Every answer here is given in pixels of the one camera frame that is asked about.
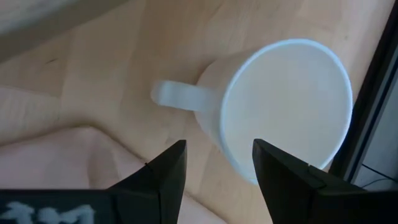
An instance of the wooden surface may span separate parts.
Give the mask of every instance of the wooden surface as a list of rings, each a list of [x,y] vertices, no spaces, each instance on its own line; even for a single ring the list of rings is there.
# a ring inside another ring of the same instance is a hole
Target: wooden surface
[[[149,160],[188,140],[186,190],[228,223],[271,223],[192,113],[151,102],[156,79],[195,83],[217,58],[291,37],[317,40],[354,97],[393,0],[133,0],[0,65],[2,144],[94,124]]]

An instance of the pink fabric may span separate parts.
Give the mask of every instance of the pink fabric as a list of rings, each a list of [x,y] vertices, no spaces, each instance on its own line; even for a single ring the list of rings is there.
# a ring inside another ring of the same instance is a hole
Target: pink fabric
[[[95,128],[71,128],[0,147],[2,189],[105,189],[144,165]],[[178,223],[225,223],[184,195]]]

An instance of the mug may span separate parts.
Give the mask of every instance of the mug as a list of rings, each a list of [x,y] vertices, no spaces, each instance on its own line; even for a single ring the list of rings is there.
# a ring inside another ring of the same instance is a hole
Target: mug
[[[151,98],[194,111],[235,171],[254,184],[254,139],[324,169],[346,136],[353,108],[343,64],[329,48],[307,39],[218,59],[196,85],[158,81]]]

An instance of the black frame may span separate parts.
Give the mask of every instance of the black frame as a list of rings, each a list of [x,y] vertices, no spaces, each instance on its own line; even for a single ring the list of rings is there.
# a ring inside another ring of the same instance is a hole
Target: black frame
[[[379,122],[398,72],[398,1],[394,3],[379,45],[353,108],[351,125],[329,173],[353,182]]]

